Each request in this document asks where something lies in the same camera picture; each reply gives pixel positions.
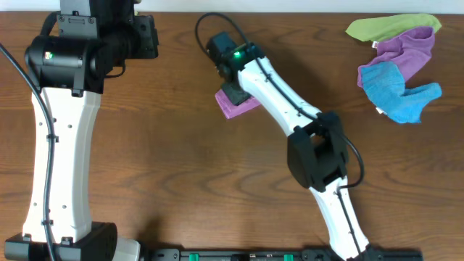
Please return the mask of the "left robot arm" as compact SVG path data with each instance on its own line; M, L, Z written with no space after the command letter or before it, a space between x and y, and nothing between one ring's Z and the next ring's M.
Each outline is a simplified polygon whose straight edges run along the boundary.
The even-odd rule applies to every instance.
M91 140L104 82L127 59L154 59L152 16L52 13L25 52L20 73L36 121L33 190L22 231L7 239L8 260L151 260L153 251L92 219Z

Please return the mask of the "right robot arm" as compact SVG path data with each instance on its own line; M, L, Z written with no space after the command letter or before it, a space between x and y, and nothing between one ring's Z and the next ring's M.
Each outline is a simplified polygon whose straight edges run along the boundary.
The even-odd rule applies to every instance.
M295 180L315 197L328 228L330 246L342 260L364 260L369 240L349 197L348 152L360 153L344 135L333 112L306 102L274 70L254 44L208 47L234 104L252 96L270 113L287 137L287 165Z

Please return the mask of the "purple microfiber cloth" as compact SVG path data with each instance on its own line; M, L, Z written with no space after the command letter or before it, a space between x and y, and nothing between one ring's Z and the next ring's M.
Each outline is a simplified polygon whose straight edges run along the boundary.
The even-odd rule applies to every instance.
M233 105L222 90L215 94L215 99L226 119L232 119L261 105L254 97L240 105Z

